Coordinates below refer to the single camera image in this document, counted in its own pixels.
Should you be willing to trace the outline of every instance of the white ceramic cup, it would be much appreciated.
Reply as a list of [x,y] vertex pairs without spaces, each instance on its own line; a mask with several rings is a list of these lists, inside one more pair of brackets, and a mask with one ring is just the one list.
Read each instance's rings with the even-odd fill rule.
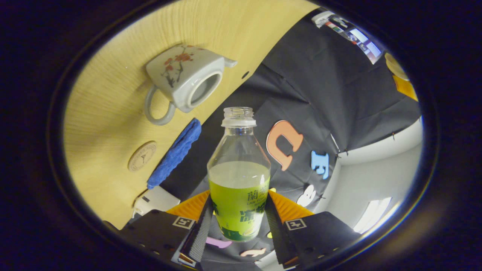
[[[156,125],[167,124],[178,108],[184,113],[205,101],[223,77],[224,67],[233,67],[237,61],[192,45],[176,45],[151,60],[146,70],[154,82],[144,105],[147,119]],[[151,113],[154,93],[160,90],[168,99],[167,113],[156,119]]]

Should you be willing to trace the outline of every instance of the window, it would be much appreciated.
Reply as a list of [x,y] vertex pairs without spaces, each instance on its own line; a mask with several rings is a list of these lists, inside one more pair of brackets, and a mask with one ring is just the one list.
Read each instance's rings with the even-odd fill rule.
[[382,217],[391,199],[392,198],[389,197],[382,200],[370,201],[368,207],[366,207],[365,213],[363,213],[363,216],[360,218],[357,225],[353,227],[353,230],[358,233],[364,233],[373,227],[373,225],[375,225]]

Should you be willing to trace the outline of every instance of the orange letter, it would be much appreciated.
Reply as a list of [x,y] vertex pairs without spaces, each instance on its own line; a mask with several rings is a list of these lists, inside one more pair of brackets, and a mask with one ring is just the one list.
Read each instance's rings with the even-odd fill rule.
[[273,128],[271,128],[271,131],[268,133],[266,138],[266,149],[268,150],[268,153],[281,164],[281,170],[285,171],[290,166],[293,156],[286,156],[278,146],[276,146],[276,140],[280,136],[284,136],[293,146],[293,151],[297,151],[301,146],[301,142],[303,142],[303,135],[298,134],[293,126],[287,121],[279,121],[275,123]]

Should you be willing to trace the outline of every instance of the light wood surface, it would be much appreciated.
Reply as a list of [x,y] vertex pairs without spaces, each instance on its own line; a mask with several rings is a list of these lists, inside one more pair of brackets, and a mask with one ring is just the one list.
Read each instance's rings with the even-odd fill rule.
[[[135,198],[189,121],[203,123],[276,42],[316,8],[304,0],[183,0],[143,17],[106,43],[75,82],[64,126],[67,166],[92,210],[122,228]],[[169,124],[156,126],[143,112],[151,84],[145,65],[178,43],[204,47],[238,64],[225,69],[221,84],[204,103],[188,114],[176,110]],[[158,91],[154,117],[162,116],[167,105]],[[129,171],[132,154],[151,140],[157,143],[152,159],[139,171]]]

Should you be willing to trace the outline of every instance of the black fabric backdrop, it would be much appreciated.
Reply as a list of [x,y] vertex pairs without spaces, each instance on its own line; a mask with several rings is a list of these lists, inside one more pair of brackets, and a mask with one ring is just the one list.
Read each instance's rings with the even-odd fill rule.
[[[242,86],[226,99],[202,125],[202,133],[184,160],[161,186],[180,200],[209,188],[206,164],[223,136],[223,108],[248,106],[254,110],[254,135],[266,151],[266,137],[279,120],[287,120],[304,136],[297,152],[284,137],[278,147],[293,161],[286,171],[269,154],[270,187],[296,202],[304,189],[315,186],[313,210],[322,198],[341,151],[360,148],[393,132],[405,129],[420,116],[418,103],[397,92],[391,72],[381,58],[372,65],[365,54],[328,27],[321,29],[305,17],[274,46],[262,64]],[[310,154],[328,153],[330,177],[326,180],[310,167]],[[204,265],[253,262],[273,250],[266,216],[259,235],[246,243],[233,243],[225,249],[207,245]],[[227,240],[213,217],[209,236]],[[267,252],[258,257],[240,257],[249,249]]]

